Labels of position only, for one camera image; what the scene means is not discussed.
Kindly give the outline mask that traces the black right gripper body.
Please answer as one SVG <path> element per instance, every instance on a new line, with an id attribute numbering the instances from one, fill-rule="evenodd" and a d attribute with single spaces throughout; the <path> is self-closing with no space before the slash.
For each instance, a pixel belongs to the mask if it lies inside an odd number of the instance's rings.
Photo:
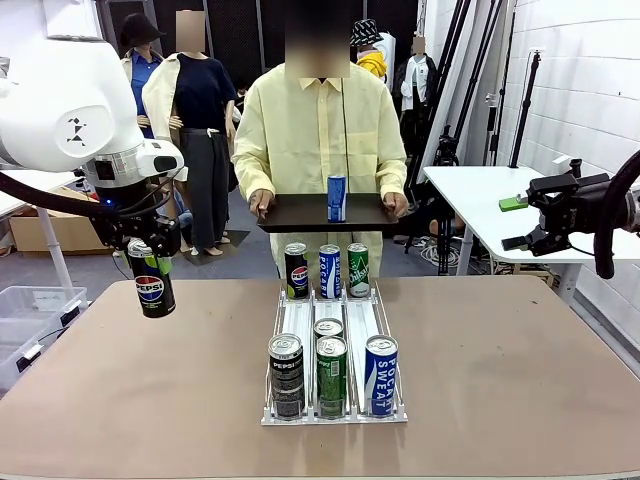
<path id="1" fill-rule="evenodd" d="M 539 225 L 530 234 L 591 234 L 602 219 L 612 219 L 614 228 L 623 228 L 625 201 L 617 207 L 604 208 L 610 184 L 607 174 L 576 178 L 568 173 L 532 180 L 527 189 L 528 204 L 540 215 Z"/>

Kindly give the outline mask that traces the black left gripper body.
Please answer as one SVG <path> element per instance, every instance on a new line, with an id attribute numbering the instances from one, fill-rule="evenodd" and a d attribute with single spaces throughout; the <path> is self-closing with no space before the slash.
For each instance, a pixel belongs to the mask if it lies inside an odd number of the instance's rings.
<path id="1" fill-rule="evenodd" d="M 125 251 L 134 238 L 141 239 L 157 256 L 172 257 L 180 249 L 179 221 L 157 213 L 127 218 L 102 216 L 104 245 Z"/>

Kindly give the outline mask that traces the person's right hand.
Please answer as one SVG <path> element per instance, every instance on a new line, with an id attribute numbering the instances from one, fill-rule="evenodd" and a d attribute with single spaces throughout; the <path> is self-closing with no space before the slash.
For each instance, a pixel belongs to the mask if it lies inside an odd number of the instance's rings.
<path id="1" fill-rule="evenodd" d="M 249 197 L 249 210 L 257 218 L 264 219 L 267 216 L 269 208 L 273 204 L 274 200 L 275 196 L 270 190 L 258 189 Z"/>

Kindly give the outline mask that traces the person's left hand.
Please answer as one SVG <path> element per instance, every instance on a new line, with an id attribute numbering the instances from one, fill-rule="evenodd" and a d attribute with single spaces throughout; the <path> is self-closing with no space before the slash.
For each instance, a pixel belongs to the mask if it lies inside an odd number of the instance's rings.
<path id="1" fill-rule="evenodd" d="M 402 193 L 387 193 L 383 197 L 386 210 L 396 218 L 402 218 L 408 213 L 409 203 Z"/>

